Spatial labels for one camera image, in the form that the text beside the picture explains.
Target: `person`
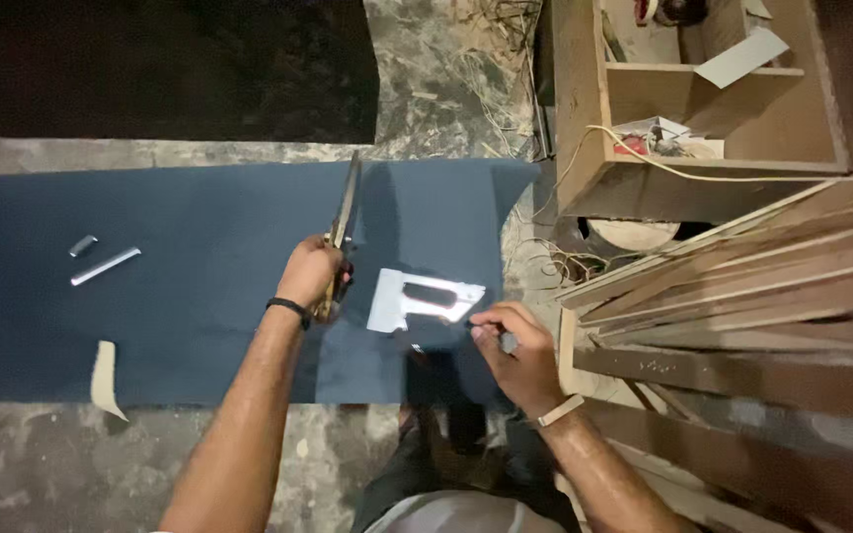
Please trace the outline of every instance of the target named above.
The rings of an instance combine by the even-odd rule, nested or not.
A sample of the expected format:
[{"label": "person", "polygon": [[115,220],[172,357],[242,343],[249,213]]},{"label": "person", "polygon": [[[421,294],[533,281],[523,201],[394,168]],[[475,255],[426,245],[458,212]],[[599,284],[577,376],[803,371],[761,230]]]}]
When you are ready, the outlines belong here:
[{"label": "person", "polygon": [[[302,314],[325,294],[336,273],[348,281],[341,252],[319,236],[292,252],[219,412],[197,445],[159,525],[172,533],[265,531],[278,481],[285,415],[302,340]],[[529,420],[566,401],[558,384],[551,334],[528,309],[500,303],[473,315],[471,333],[504,393]],[[511,355],[499,335],[509,331]],[[571,481],[591,530],[681,531],[681,521],[588,422],[582,408],[530,430]],[[385,471],[365,490],[351,531],[469,530],[574,533],[570,503],[554,497],[553,481],[511,484],[511,491],[445,490],[424,446],[424,422],[411,416]],[[517,433],[517,440],[525,438]],[[510,442],[510,446],[519,446]]]}]

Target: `black surface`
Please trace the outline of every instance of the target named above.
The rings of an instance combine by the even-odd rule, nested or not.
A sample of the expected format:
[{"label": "black surface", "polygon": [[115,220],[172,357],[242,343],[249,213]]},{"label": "black surface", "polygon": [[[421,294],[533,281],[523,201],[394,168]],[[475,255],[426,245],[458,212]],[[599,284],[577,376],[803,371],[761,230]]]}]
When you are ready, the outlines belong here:
[{"label": "black surface", "polygon": [[[98,340],[117,345],[122,405],[217,403],[288,254],[326,229],[348,164],[251,165],[0,177],[0,400],[88,401]],[[383,267],[502,297],[499,231],[539,168],[508,160],[366,165],[354,284],[338,321],[306,335],[300,402],[499,397],[461,324],[411,334],[427,364],[365,328]],[[85,258],[67,249],[92,234]],[[125,248],[143,254],[77,287]]]},{"label": "black surface", "polygon": [[371,143],[361,0],[0,0],[0,136]]}]

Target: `dusty floor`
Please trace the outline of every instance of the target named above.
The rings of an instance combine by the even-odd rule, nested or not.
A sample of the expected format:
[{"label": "dusty floor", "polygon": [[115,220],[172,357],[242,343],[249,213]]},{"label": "dusty floor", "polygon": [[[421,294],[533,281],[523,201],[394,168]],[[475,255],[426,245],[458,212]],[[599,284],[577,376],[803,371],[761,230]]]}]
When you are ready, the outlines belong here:
[{"label": "dusty floor", "polygon": [[[515,65],[464,11],[437,0],[366,2],[381,76],[377,141],[367,160],[421,157],[530,158],[531,117],[515,98]],[[480,49],[486,98],[521,127],[500,133],[456,66],[465,47]],[[432,93],[436,100],[414,93]],[[0,174],[324,161],[349,157],[349,145],[153,140],[0,139]],[[547,195],[548,185],[544,187]],[[553,277],[523,242],[533,228],[531,188],[504,226],[506,289],[552,328]],[[153,531],[174,477],[207,427],[211,410],[129,410],[130,424],[90,405],[0,403],[0,532]],[[293,405],[271,530],[344,531],[352,504],[393,450],[396,405],[366,409]]]}]

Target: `leg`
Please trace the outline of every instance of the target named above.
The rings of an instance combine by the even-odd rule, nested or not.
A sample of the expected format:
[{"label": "leg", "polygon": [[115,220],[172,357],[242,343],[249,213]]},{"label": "leg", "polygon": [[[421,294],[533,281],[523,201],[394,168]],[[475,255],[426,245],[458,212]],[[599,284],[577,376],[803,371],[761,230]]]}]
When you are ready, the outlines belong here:
[{"label": "leg", "polygon": [[508,460],[493,494],[525,503],[570,533],[580,531],[572,502],[554,486],[554,457],[539,433],[522,415],[506,421],[505,433]]},{"label": "leg", "polygon": [[430,455],[433,414],[415,409],[400,428],[400,443],[384,469],[367,487],[357,506],[350,533],[363,533],[394,505],[417,494],[443,489]]}]

